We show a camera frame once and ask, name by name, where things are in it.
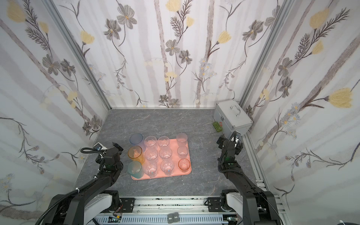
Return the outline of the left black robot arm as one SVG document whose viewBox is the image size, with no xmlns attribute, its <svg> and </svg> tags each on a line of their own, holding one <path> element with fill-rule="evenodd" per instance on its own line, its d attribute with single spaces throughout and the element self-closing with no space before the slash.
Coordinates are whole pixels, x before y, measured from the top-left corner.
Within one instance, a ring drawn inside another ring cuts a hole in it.
<svg viewBox="0 0 360 225">
<path fill-rule="evenodd" d="M 92 220 L 97 213 L 85 218 L 85 206 L 97 195 L 111 187 L 119 178 L 123 170 L 121 154 L 123 148 L 117 143 L 107 150 L 84 147 L 82 154 L 97 154 L 96 163 L 99 164 L 98 174 L 81 187 L 67 194 L 56 195 L 48 209 L 36 221 L 36 225 L 80 225 Z"/>
</svg>

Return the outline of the clear faceted glass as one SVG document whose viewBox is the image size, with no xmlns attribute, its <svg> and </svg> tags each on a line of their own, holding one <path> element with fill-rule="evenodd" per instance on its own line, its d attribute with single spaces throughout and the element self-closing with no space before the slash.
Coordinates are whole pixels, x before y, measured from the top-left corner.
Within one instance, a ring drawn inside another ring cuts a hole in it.
<svg viewBox="0 0 360 225">
<path fill-rule="evenodd" d="M 173 151 L 169 147 L 160 148 L 159 156 L 162 159 L 170 159 L 173 155 Z"/>
<path fill-rule="evenodd" d="M 144 144 L 147 150 L 157 148 L 157 138 L 155 136 L 148 136 L 144 140 Z"/>
<path fill-rule="evenodd" d="M 145 158 L 146 160 L 150 161 L 150 162 L 157 162 L 158 161 L 158 150 L 151 148 L 151 149 L 147 149 L 145 151 Z"/>
<path fill-rule="evenodd" d="M 169 146 L 170 144 L 170 139 L 166 136 L 161 136 L 158 140 L 157 140 L 157 144 L 160 148 L 166 148 Z"/>
</svg>

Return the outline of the amber translucent cup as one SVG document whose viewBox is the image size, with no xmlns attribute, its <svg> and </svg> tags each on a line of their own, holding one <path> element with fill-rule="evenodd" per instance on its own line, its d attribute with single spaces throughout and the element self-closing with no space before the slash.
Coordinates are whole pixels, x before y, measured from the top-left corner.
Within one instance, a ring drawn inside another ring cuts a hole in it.
<svg viewBox="0 0 360 225">
<path fill-rule="evenodd" d="M 145 163 L 144 151 L 140 146 L 132 146 L 128 150 L 127 155 L 132 161 L 138 161 L 141 165 Z"/>
</svg>

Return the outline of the teal textured cup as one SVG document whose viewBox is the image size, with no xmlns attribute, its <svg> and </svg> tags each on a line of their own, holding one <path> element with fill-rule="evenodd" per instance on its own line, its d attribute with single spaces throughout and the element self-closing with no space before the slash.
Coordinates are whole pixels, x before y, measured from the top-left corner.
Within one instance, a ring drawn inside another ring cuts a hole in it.
<svg viewBox="0 0 360 225">
<path fill-rule="evenodd" d="M 142 164 L 138 161 L 132 161 L 127 166 L 127 172 L 135 179 L 140 179 L 143 177 L 143 167 Z"/>
</svg>

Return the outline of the pink rectangular tray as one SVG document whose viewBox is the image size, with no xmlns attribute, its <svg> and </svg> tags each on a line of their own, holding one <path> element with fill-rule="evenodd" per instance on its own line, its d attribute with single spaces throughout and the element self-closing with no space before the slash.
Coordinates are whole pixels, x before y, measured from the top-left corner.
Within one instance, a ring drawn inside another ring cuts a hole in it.
<svg viewBox="0 0 360 225">
<path fill-rule="evenodd" d="M 182 172 L 178 167 L 178 162 L 181 158 L 179 158 L 177 149 L 179 148 L 176 139 L 170 139 L 170 144 L 168 146 L 172 150 L 172 157 L 170 159 L 162 159 L 159 156 L 160 147 L 157 145 L 158 151 L 158 161 L 150 162 L 145 159 L 145 163 L 142 165 L 143 169 L 143 177 L 140 179 L 135 179 L 131 177 L 135 181 L 140 180 L 149 180 L 149 179 L 157 179 L 157 178 L 167 178 L 181 175 L 188 175 L 192 172 L 192 167 L 187 172 Z"/>
</svg>

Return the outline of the blue translucent cup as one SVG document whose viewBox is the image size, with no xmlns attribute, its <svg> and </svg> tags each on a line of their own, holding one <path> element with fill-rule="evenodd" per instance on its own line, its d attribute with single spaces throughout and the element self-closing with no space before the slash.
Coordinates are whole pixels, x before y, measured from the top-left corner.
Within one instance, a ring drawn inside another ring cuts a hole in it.
<svg viewBox="0 0 360 225">
<path fill-rule="evenodd" d="M 144 137 L 142 134 L 140 133 L 136 133 L 136 134 L 132 134 L 129 142 L 133 145 L 133 146 L 139 146 L 141 147 L 143 150 L 145 149 L 145 145 L 144 145 Z"/>
</svg>

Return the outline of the pink translucent cup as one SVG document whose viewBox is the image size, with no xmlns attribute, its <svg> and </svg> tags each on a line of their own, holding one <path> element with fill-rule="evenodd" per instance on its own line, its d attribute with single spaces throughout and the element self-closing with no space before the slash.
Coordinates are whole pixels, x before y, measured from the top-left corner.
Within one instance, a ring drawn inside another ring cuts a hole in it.
<svg viewBox="0 0 360 225">
<path fill-rule="evenodd" d="M 190 161 L 186 158 L 182 158 L 178 162 L 178 167 L 183 173 L 187 172 L 190 169 L 190 166 Z"/>
</svg>

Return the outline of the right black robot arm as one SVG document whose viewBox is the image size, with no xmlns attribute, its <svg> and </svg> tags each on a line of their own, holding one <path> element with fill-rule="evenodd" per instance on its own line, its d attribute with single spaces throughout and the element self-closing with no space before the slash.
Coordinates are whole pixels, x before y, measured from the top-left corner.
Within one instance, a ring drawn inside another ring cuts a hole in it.
<svg viewBox="0 0 360 225">
<path fill-rule="evenodd" d="M 221 135 L 217 140 L 221 155 L 217 159 L 217 169 L 237 189 L 225 196 L 224 208 L 231 208 L 241 217 L 244 225 L 282 225 L 275 196 L 270 191 L 263 191 L 244 173 L 235 160 L 242 148 L 240 134 L 234 131 L 229 137 Z"/>
</svg>

